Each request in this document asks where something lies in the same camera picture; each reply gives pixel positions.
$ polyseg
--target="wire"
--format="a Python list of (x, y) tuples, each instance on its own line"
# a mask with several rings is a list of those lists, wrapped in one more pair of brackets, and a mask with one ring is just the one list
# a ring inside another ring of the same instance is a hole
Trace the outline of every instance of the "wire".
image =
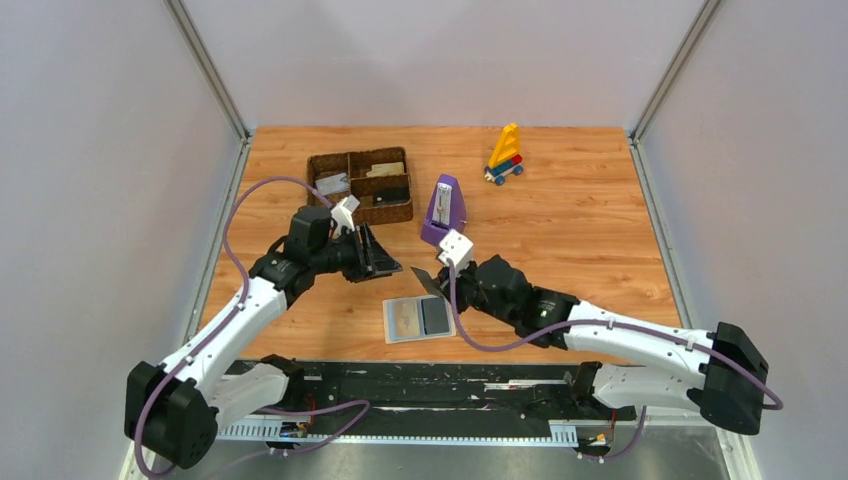
[(241, 281), (242, 281), (241, 295), (239, 296), (239, 301), (236, 302), (236, 306), (234, 306), (233, 309), (230, 310), (230, 312), (227, 314), (227, 316), (224, 317), (224, 320), (222, 320), (221, 323), (219, 323), (218, 326), (215, 327), (209, 333), (209, 335), (207, 335), (203, 340), (198, 342), (198, 344), (195, 345), (195, 347), (191, 349), (191, 351), (188, 353), (188, 355), (186, 355), (186, 357), (184, 357), (182, 360), (177, 362), (176, 365), (174, 365), (174, 368), (171, 369), (171, 371), (168, 372), (167, 375), (165, 375), (165, 378), (163, 378), (162, 381), (159, 382), (158, 385), (156, 385), (156, 388), (154, 388), (153, 392), (150, 393), (150, 397), (148, 397), (147, 401), (144, 402), (144, 406), (141, 409), (141, 414), (138, 417), (138, 423), (136, 424), (136, 427), (135, 427), (135, 432), (134, 432), (134, 435), (133, 435), (133, 441), (135, 442), (134, 453), (135, 453), (135, 461), (136, 461), (136, 464), (138, 465), (138, 469), (141, 471), (142, 474), (144, 474), (148, 478), (153, 478), (153, 479), (164, 478), (167, 475), (169, 475), (171, 472), (173, 472), (174, 469), (176, 468), (176, 464), (172, 464), (171, 466), (169, 466), (168, 468), (166, 468), (165, 470), (163, 470), (161, 472), (154, 472), (144, 462), (144, 452), (142, 451), (142, 448), (141, 448), (142, 447), (142, 445), (141, 445), (142, 434), (144, 433), (144, 424), (147, 423), (147, 417), (150, 415), (150, 410), (153, 408), (153, 404), (156, 402), (156, 399), (159, 398), (159, 395), (162, 394), (162, 390), (165, 389), (165, 386), (167, 386), (168, 383), (171, 380), (173, 380), (174, 377), (176, 377), (177, 374), (183, 368), (185, 368), (185, 366), (188, 364), (188, 362), (186, 361), (186, 358), (198, 356), (200, 354), (200, 352), (212, 340), (214, 340), (215, 337), (217, 337), (219, 333), (221, 333), (221, 331), (223, 331), (225, 328), (227, 328), (227, 325), (230, 324), (230, 322), (233, 320), (233, 318), (239, 312), (238, 304), (244, 303), (244, 301), (247, 299), (248, 290), (250, 289), (250, 277), (248, 276), (247, 270), (244, 268), (244, 265), (242, 265), (242, 263), (239, 261), (239, 259), (236, 257), (236, 255), (233, 253), (233, 250), (230, 248), (230, 242), (227, 239), (227, 234), (230, 231), (230, 224), (233, 221), (233, 217), (235, 216), (235, 214), (238, 211), (241, 204), (245, 201), (245, 199), (247, 199), (247, 197), (251, 193), (253, 193), (254, 191), (256, 191), (259, 187), (261, 187), (263, 185), (267, 185), (269, 183), (279, 182), (279, 181), (297, 183), (298, 185), (301, 185), (304, 188), (306, 188), (307, 190), (309, 190), (310, 192), (312, 192), (312, 194), (315, 195), (315, 198), (320, 200), (321, 203), (323, 203), (327, 208), (333, 207), (333, 204), (326, 197), (324, 197), (323, 195), (318, 193), (318, 190), (313, 188), (311, 185), (304, 182), (303, 180), (300, 180), (299, 178), (289, 177), (289, 176), (269, 177), (269, 178), (266, 178), (266, 179), (264, 179), (260, 182), (257, 182), (255, 185), (248, 188), (238, 198), (238, 200), (236, 200), (235, 205), (233, 205), (233, 210), (230, 212), (230, 215), (227, 217), (227, 222), (224, 224), (223, 244), (224, 244), (224, 251), (227, 253), (227, 257), (229, 257), (230, 260), (232, 260), (232, 262), (235, 264), (236, 268), (238, 269), (239, 274), (241, 275)]
[(627, 444), (627, 446), (622, 448), (620, 452), (613, 453), (612, 455), (604, 455), (604, 456), (588, 455), (588, 454), (585, 454), (585, 453), (582, 453), (580, 455), (588, 458), (589, 460), (596, 461), (598, 463), (612, 462), (614, 460), (620, 460), (621, 458), (624, 458), (624, 456), (627, 455), (628, 453), (630, 453), (630, 451), (633, 450), (633, 447), (635, 447), (636, 444), (639, 443), (639, 439), (642, 438), (642, 431), (645, 429), (645, 421), (647, 420), (647, 418), (648, 418), (648, 407), (643, 406), (642, 407), (642, 416), (639, 417), (639, 423), (636, 425), (636, 433), (633, 434), (633, 438), (630, 439), (630, 442)]
[[(459, 311), (456, 308), (456, 267), (454, 266), (453, 262), (450, 261), (450, 260), (448, 260), (448, 271), (450, 273), (451, 309), (452, 309), (452, 312), (453, 312), (454, 323), (456, 324), (456, 329), (457, 329), (457, 331), (459, 331), (459, 335), (466, 341), (466, 343), (468, 343), (472, 347), (476, 348), (477, 350), (481, 350), (483, 352), (505, 352), (507, 350), (512, 350), (513, 348), (520, 347), (521, 345), (532, 342), (533, 340), (536, 340), (537, 338), (539, 338), (541, 336), (547, 335), (547, 334), (554, 332), (554, 331), (557, 331), (557, 330), (561, 330), (561, 329), (566, 328), (566, 327), (577, 327), (577, 326), (581, 326), (581, 325), (592, 325), (592, 326), (596, 326), (596, 327), (608, 327), (609, 326), (609, 322), (606, 321), (606, 320), (597, 320), (597, 319), (566, 320), (564, 322), (557, 322), (557, 323), (554, 323), (553, 325), (548, 325), (547, 327), (545, 327), (541, 330), (533, 332), (530, 335), (527, 335), (526, 337), (518, 339), (517, 341), (512, 342), (510, 344), (507, 344), (507, 345), (500, 345), (500, 346), (496, 346), (496, 347), (492, 347), (492, 346), (488, 346), (488, 345), (481, 345), (481, 344), (477, 343), (476, 341), (474, 341), (474, 339), (471, 338), (468, 335), (468, 332), (465, 331), (465, 328), (462, 326), (462, 323), (459, 321)], [(657, 330), (654, 330), (654, 329), (651, 329), (651, 328), (648, 328), (648, 327), (644, 327), (642, 325), (634, 325), (634, 324), (625, 323), (625, 322), (618, 322), (618, 323), (615, 324), (615, 328), (623, 328), (625, 330), (633, 330), (635, 332), (643, 333), (645, 335), (650, 335), (652, 337), (667, 340), (667, 341), (672, 342), (676, 345), (687, 345), (689, 343), (688, 339), (676, 337), (674, 335), (669, 335), (665, 332), (660, 332), (660, 331), (657, 331)], [(728, 358), (727, 355), (724, 355), (721, 352), (717, 352), (717, 351), (713, 350), (712, 348), (706, 347), (706, 346), (701, 345), (699, 343), (693, 344), (692, 347), (695, 350), (698, 350), (699, 352), (706, 353), (707, 355), (710, 355), (710, 356), (718, 359), (719, 361), (721, 361), (722, 363), (724, 363), (725, 365), (727, 365), (728, 367), (730, 367), (731, 369), (736, 371), (736, 373), (738, 373), (739, 375), (742, 375), (745, 378), (745, 380), (754, 384), (754, 386), (757, 387), (758, 390), (760, 390), (767, 397), (769, 397), (774, 402), (774, 404), (771, 404), (771, 405), (764, 404), (763, 410), (782, 410), (783, 409), (783, 400), (781, 400), (780, 397), (778, 397), (777, 394), (774, 393), (774, 391), (771, 388), (766, 386), (766, 384), (761, 382), (760, 379), (755, 377), (753, 374), (751, 374), (751, 372), (742, 368), (741, 365), (739, 365), (738, 363), (736, 363), (733, 360), (731, 360), (730, 358)]]
[[(359, 419), (361, 419), (363, 416), (365, 416), (365, 413), (371, 408), (371, 402), (369, 402), (368, 400), (352, 400), (350, 402), (345, 402), (345, 403), (342, 403), (342, 404), (339, 404), (339, 405), (335, 405), (333, 407), (322, 408), (322, 409), (319, 409), (319, 410), (312, 410), (312, 411), (308, 411), (308, 412), (289, 412), (289, 411), (280, 410), (280, 409), (274, 408), (274, 407), (265, 407), (265, 408), (261, 409), (260, 412), (273, 413), (273, 414), (277, 414), (277, 415), (303, 415), (304, 413), (308, 413), (310, 415), (324, 415), (324, 414), (327, 414), (327, 413), (338, 412), (340, 410), (344, 410), (344, 409), (349, 408), (349, 407), (354, 407), (356, 405), (362, 405), (362, 410), (360, 410), (359, 413), (357, 413), (355, 417), (353, 417), (349, 422), (347, 422), (345, 424), (345, 426), (340, 428), (336, 433), (334, 433), (334, 434), (330, 435), (329, 437), (325, 438), (324, 440), (321, 440), (320, 442), (313, 444), (313, 445), (310, 445), (308, 447), (298, 448), (298, 449), (294, 449), (294, 450), (289, 450), (289, 449), (283, 450), (283, 456), (288, 456), (288, 455), (293, 455), (293, 454), (297, 454), (297, 453), (313, 452), (315, 450), (318, 450), (321, 447), (327, 446), (330, 442), (332, 442), (333, 440), (342, 436), (346, 431), (348, 431), (348, 429), (350, 429), (350, 427), (354, 426), (356, 424), (356, 422), (359, 421)], [(221, 475), (225, 472), (228, 472), (228, 471), (232, 470), (233, 468), (241, 465), (242, 463), (249, 462), (253, 459), (265, 457), (265, 456), (268, 456), (268, 455), (274, 455), (278, 451), (279, 450), (272, 448), (270, 450), (260, 450), (258, 452), (249, 453), (249, 454), (247, 454), (247, 455), (245, 455), (245, 456), (243, 456), (239, 459), (234, 460), (233, 462), (231, 462), (227, 465), (224, 465), (223, 467), (216, 470), (215, 472), (213, 472), (208, 477), (205, 477), (204, 480), (209, 480), (210, 478), (215, 478), (218, 475)]]

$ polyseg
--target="gray wall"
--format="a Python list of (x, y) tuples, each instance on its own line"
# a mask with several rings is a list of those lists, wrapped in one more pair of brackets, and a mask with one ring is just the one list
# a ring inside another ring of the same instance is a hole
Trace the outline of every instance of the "gray wall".
[(0, 85), (0, 476), (115, 478), (237, 143), (161, 1), (2, 2)]
[(764, 478), (844, 478), (848, 4), (729, 1), (645, 146), (696, 322), (748, 331), (786, 401)]
[(632, 127), (701, 2), (186, 4), (253, 127)]

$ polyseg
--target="woven basket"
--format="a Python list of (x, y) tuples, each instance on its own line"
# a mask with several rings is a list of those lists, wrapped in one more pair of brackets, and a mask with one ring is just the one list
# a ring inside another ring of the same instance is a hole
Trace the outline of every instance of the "woven basket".
[[(371, 166), (378, 163), (403, 162), (403, 174), (386, 175), (380, 177), (366, 177), (365, 174), (371, 170)], [(327, 155), (313, 155), (306, 162), (306, 179), (311, 185), (319, 178), (347, 172), (350, 180), (350, 193), (361, 202), (359, 208), (353, 212), (353, 221), (359, 225), (368, 223), (370, 225), (382, 225), (385, 223), (408, 222), (412, 220), (412, 196), (410, 200), (400, 205), (388, 205), (375, 207), (373, 199), (369, 197), (385, 188), (409, 188), (409, 168), (406, 164), (406, 151), (403, 147), (381, 148), (366, 152), (331, 153)], [(328, 195), (332, 202), (338, 202), (348, 193), (336, 193)], [(309, 192), (306, 203), (317, 205), (318, 199)]]

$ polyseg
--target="wooden floor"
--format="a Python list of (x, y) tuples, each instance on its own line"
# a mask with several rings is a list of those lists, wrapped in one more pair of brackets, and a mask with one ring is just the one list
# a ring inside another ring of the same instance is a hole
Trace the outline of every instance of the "wooden floor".
[[(475, 258), (500, 254), (539, 286), (567, 292), (625, 315), (679, 325), (668, 280), (621, 129), (524, 128), (526, 171), (496, 187), (482, 169), (499, 128), (260, 128), (240, 192), (272, 175), (305, 178), (306, 159), (320, 153), (400, 145), (412, 177), (415, 219), (380, 225), (374, 232), (404, 267), (440, 265), (435, 249), (419, 239), (436, 179), (459, 179), (468, 204), (466, 235)], [(248, 267), (288, 230), (306, 200), (303, 188), (269, 184), (249, 198), (232, 223), (229, 239)], [(221, 256), (203, 315), (205, 324), (232, 297), (240, 279)], [(407, 268), (390, 278), (349, 284), (341, 275), (318, 277), (281, 318), (243, 353), (292, 358), (432, 362), (554, 363), (604, 360), (594, 353), (523, 346), (478, 352), (461, 338), (387, 345), (382, 301), (424, 294)], [(514, 341), (511, 329), (478, 312), (463, 324), (481, 343)]]

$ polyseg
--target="metal frame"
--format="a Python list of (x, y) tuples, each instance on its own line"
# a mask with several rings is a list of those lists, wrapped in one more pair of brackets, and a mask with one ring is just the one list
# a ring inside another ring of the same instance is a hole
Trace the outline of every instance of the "metal frame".
[(651, 226), (654, 229), (654, 236), (657, 239), (657, 246), (660, 250), (660, 256), (665, 266), (665, 273), (668, 277), (668, 283), (671, 287), (671, 294), (674, 297), (674, 304), (677, 306), (677, 314), (680, 316), (680, 323), (683, 328), (695, 328), (692, 326), (692, 318), (689, 314), (689, 308), (686, 306), (686, 295), (680, 276), (677, 274), (677, 259), (674, 254), (674, 249), (668, 242), (668, 232), (664, 222), (661, 207), (657, 204), (654, 198), (653, 178), (650, 170), (644, 162), (642, 154), (642, 144), (640, 142), (631, 143), (630, 154), (633, 157), (633, 165), (636, 167), (636, 175), (639, 177), (639, 184), (642, 186), (642, 196), (645, 198), (645, 206), (648, 209), (648, 216), (651, 218)]
[(636, 126), (633, 128), (630, 138), (634, 143), (645, 138), (645, 134), (651, 126), (657, 111), (659, 111), (668, 92), (671, 90), (683, 67), (686, 66), (686, 62), (692, 56), (692, 52), (695, 50), (707, 27), (709, 27), (713, 16), (723, 2), (724, 0), (705, 0), (704, 4), (701, 5), (701, 10), (695, 16), (695, 20), (689, 27), (689, 31), (683, 37), (683, 42), (674, 54), (668, 69), (665, 71), (656, 90), (654, 90), (654, 94), (651, 95), (651, 99), (645, 106), (645, 110), (642, 111), (642, 116), (639, 117), (639, 121), (636, 122)]
[(227, 216), (233, 209), (236, 197), (238, 196), (239, 185), (241, 185), (244, 169), (247, 166), (247, 157), (250, 154), (250, 148), (253, 146), (253, 137), (242, 143), (239, 156), (233, 165), (233, 171), (230, 174), (230, 181), (227, 186), (227, 194), (224, 196), (223, 204), (218, 209), (218, 222), (215, 227), (215, 236), (212, 240), (212, 245), (209, 249), (206, 259), (206, 267), (203, 269), (203, 274), (200, 276), (200, 285), (197, 287), (197, 294), (194, 297), (194, 304), (191, 309), (188, 325), (186, 326), (183, 342), (188, 341), (197, 333), (197, 328), (200, 325), (200, 319), (203, 316), (203, 309), (206, 306), (206, 299), (209, 297), (209, 289), (212, 287), (212, 279), (215, 276), (215, 268), (218, 266), (218, 259), (221, 258), (221, 247), (224, 243), (224, 226), (227, 224)]
[(233, 102), (232, 97), (227, 92), (224, 81), (221, 80), (221, 75), (215, 68), (215, 64), (212, 63), (212, 58), (209, 56), (209, 52), (206, 51), (206, 47), (200, 39), (200, 34), (197, 32), (197, 28), (194, 26), (194, 22), (192, 22), (191, 15), (189, 15), (183, 0), (164, 0), (164, 2), (174, 17), (177, 28), (183, 34), (189, 50), (194, 55), (197, 66), (200, 67), (200, 71), (203, 72), (203, 76), (209, 82), (209, 88), (212, 89), (212, 93), (215, 94), (215, 98), (218, 99), (218, 103), (224, 110), (227, 121), (230, 122), (230, 126), (239, 140), (242, 143), (246, 142), (250, 138), (250, 130), (245, 126), (235, 102)]

